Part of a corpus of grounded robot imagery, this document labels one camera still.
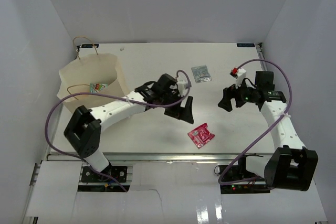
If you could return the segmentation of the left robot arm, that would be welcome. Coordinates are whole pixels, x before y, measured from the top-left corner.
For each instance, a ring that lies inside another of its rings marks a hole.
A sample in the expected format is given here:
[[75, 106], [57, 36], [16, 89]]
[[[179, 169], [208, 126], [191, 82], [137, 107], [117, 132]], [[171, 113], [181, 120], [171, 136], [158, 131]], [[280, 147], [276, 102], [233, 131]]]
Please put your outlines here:
[[158, 81], [146, 82], [110, 103], [94, 108], [79, 106], [64, 136], [79, 158], [93, 168], [93, 176], [104, 182], [112, 174], [112, 165], [100, 150], [101, 133], [128, 117], [153, 108], [163, 108], [165, 115], [193, 124], [191, 86], [189, 78], [183, 80], [165, 73]]

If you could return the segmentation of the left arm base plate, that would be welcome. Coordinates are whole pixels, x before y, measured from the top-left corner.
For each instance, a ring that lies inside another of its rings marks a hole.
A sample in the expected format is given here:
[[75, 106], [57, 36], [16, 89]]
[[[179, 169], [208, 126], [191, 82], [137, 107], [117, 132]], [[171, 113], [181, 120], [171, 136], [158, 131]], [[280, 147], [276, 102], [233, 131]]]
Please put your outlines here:
[[83, 166], [79, 178], [79, 192], [89, 193], [126, 193], [130, 188], [127, 166], [112, 166], [105, 175]]

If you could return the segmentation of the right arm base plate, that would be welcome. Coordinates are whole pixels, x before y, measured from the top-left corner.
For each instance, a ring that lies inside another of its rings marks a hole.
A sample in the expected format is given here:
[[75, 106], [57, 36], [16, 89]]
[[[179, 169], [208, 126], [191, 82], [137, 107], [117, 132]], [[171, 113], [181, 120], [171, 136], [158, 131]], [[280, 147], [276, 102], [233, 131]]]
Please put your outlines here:
[[234, 165], [221, 180], [221, 183], [228, 183], [228, 185], [220, 185], [220, 193], [222, 195], [270, 193], [271, 189], [266, 186], [262, 178], [243, 181], [244, 178], [250, 179], [255, 176], [253, 173], [240, 171], [238, 165]]

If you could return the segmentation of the red snack packet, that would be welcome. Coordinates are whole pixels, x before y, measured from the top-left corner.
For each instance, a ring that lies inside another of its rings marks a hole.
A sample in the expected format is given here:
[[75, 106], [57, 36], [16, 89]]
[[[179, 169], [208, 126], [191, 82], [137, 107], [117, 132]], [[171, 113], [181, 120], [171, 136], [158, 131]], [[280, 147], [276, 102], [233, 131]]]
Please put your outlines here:
[[187, 135], [197, 148], [202, 148], [215, 137], [215, 134], [208, 130], [207, 123], [204, 123], [191, 130]]

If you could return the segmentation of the teal fruit candy bag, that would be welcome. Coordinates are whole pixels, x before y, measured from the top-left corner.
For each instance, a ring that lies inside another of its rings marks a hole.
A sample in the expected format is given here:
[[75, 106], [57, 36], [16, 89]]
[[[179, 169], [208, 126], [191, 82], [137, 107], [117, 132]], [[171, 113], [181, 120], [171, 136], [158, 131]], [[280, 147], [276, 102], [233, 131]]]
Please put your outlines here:
[[106, 83], [91, 83], [90, 84], [90, 92], [91, 93], [99, 93], [104, 88], [106, 88], [108, 84]]

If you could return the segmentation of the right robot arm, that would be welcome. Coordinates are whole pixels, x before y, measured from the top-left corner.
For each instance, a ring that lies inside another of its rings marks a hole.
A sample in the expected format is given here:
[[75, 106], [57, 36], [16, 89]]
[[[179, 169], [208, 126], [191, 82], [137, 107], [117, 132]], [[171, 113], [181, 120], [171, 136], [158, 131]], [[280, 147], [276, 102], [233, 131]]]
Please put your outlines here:
[[316, 151], [306, 148], [299, 138], [287, 113], [287, 101], [281, 91], [275, 89], [272, 71], [257, 71], [255, 82], [248, 86], [246, 71], [234, 68], [231, 76], [236, 82], [223, 90], [218, 106], [232, 111], [232, 102], [240, 108], [246, 103], [258, 106], [268, 124], [268, 134], [274, 143], [271, 157], [243, 154], [221, 172], [220, 185], [234, 186], [262, 179], [266, 189], [307, 191], [318, 163]]

